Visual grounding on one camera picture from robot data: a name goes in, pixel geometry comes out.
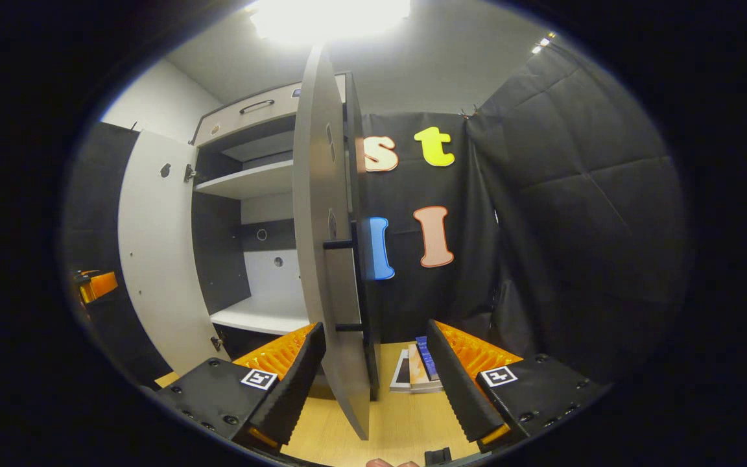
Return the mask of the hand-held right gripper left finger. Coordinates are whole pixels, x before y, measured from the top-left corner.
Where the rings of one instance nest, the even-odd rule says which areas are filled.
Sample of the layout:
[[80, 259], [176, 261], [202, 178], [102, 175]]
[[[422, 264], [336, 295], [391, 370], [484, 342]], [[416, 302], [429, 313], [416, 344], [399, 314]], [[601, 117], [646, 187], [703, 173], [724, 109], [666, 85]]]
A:
[[157, 391], [181, 417], [225, 440], [278, 453], [298, 424], [326, 338], [311, 323], [238, 358], [209, 358]]

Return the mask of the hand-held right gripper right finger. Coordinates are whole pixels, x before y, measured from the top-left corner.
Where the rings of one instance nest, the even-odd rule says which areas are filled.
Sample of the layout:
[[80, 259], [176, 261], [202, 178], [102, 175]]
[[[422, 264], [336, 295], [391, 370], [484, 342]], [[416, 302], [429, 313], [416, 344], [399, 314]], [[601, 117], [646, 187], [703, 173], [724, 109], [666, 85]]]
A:
[[460, 428], [483, 453], [539, 437], [608, 390], [551, 355], [518, 357], [436, 320], [426, 338]]

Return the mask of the grey shoe cabinet door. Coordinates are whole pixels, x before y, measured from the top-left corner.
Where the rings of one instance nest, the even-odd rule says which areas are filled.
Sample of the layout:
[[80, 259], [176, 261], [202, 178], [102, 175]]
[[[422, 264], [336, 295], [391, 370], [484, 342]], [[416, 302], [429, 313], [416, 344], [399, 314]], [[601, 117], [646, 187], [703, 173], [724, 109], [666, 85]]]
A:
[[211, 322], [196, 269], [191, 226], [195, 148], [143, 130], [124, 172], [117, 237], [137, 319], [173, 372], [228, 358]]
[[[313, 101], [316, 92], [338, 95], [334, 66], [328, 48], [314, 45], [303, 72], [303, 98]], [[294, 236], [300, 270], [303, 302], [311, 322], [321, 322], [326, 354], [321, 361], [324, 375], [351, 431], [359, 440], [370, 437], [370, 376], [364, 354], [362, 332], [336, 332], [333, 299], [338, 285], [352, 281], [347, 252], [326, 257], [323, 242], [349, 239], [350, 207], [344, 116], [330, 119], [331, 134], [324, 144], [314, 142], [293, 150], [292, 201]]]

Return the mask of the grey double-door shoe cabinet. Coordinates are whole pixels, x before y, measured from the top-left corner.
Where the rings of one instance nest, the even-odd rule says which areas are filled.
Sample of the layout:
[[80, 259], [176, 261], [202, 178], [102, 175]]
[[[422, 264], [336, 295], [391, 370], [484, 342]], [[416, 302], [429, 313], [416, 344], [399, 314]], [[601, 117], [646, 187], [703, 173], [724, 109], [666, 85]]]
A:
[[[350, 220], [359, 228], [359, 262], [368, 324], [364, 354], [370, 398], [379, 397], [379, 319], [370, 313], [374, 246], [362, 178], [362, 112], [353, 78], [343, 109]], [[281, 336], [308, 323], [294, 236], [292, 133], [224, 152], [198, 150], [191, 226], [196, 271], [211, 321], [229, 331]]]

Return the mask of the black door handle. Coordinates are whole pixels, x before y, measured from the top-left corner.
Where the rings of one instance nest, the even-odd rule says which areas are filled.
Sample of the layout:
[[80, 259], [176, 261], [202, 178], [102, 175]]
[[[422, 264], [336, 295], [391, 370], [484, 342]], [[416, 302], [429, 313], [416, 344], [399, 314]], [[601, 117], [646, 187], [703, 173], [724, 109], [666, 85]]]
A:
[[362, 280], [361, 266], [359, 262], [359, 228], [355, 219], [350, 220], [350, 238], [333, 239], [323, 242], [323, 251], [326, 257], [332, 252], [347, 252], [350, 259], [350, 272], [352, 281], [347, 285], [338, 285], [338, 296], [333, 299], [334, 329], [336, 332], [362, 332], [366, 331], [368, 317], [364, 297], [364, 281]]

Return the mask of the grey cabinet drawer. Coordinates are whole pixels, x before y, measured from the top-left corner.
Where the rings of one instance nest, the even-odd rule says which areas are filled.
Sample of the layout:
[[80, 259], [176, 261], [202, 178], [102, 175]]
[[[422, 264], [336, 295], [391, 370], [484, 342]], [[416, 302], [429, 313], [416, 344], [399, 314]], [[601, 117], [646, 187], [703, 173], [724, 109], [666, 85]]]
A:
[[300, 104], [303, 82], [270, 88], [226, 104], [200, 118], [192, 146], [198, 150], [226, 151], [235, 146], [252, 144], [258, 139], [291, 132], [294, 150], [317, 142], [324, 144], [330, 119], [342, 119], [353, 73], [335, 75], [338, 95], [329, 98], [327, 91], [315, 93], [313, 101]]

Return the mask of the beige cover book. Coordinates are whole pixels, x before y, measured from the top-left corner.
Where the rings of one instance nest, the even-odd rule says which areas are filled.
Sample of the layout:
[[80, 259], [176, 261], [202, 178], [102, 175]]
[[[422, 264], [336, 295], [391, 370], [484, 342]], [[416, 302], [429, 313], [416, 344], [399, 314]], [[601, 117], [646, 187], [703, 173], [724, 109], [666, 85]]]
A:
[[423, 355], [416, 343], [407, 348], [407, 370], [409, 370], [409, 384], [412, 393], [433, 393], [443, 391], [442, 382], [432, 379], [428, 375]]

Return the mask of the blue cover book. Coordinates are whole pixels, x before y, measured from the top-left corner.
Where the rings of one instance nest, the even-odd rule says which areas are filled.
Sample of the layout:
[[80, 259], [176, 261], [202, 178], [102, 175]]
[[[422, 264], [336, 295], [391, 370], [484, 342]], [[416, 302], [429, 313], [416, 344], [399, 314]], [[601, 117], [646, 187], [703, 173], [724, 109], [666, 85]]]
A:
[[428, 376], [428, 379], [430, 379], [430, 381], [438, 381], [438, 370], [436, 369], [432, 354], [430, 353], [430, 349], [428, 348], [427, 337], [418, 336], [415, 338], [415, 342], [417, 344], [421, 361], [423, 361], [423, 367], [425, 369], [426, 375]]

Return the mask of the black backdrop cloth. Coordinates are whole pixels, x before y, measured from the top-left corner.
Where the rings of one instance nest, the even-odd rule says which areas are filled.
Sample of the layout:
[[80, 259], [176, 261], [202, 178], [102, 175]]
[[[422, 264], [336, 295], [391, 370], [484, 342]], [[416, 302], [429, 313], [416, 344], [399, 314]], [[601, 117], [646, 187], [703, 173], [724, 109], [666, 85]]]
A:
[[394, 277], [370, 286], [384, 343], [430, 319], [598, 383], [634, 372], [678, 313], [693, 262], [672, 154], [634, 96], [554, 43], [472, 116], [367, 114], [396, 145], [365, 175]]
[[113, 273], [117, 287], [75, 311], [134, 385], [160, 390], [157, 379], [172, 372], [149, 339], [121, 271], [117, 235], [119, 197], [139, 131], [98, 122], [87, 133], [70, 170], [64, 200], [62, 251], [66, 272]]

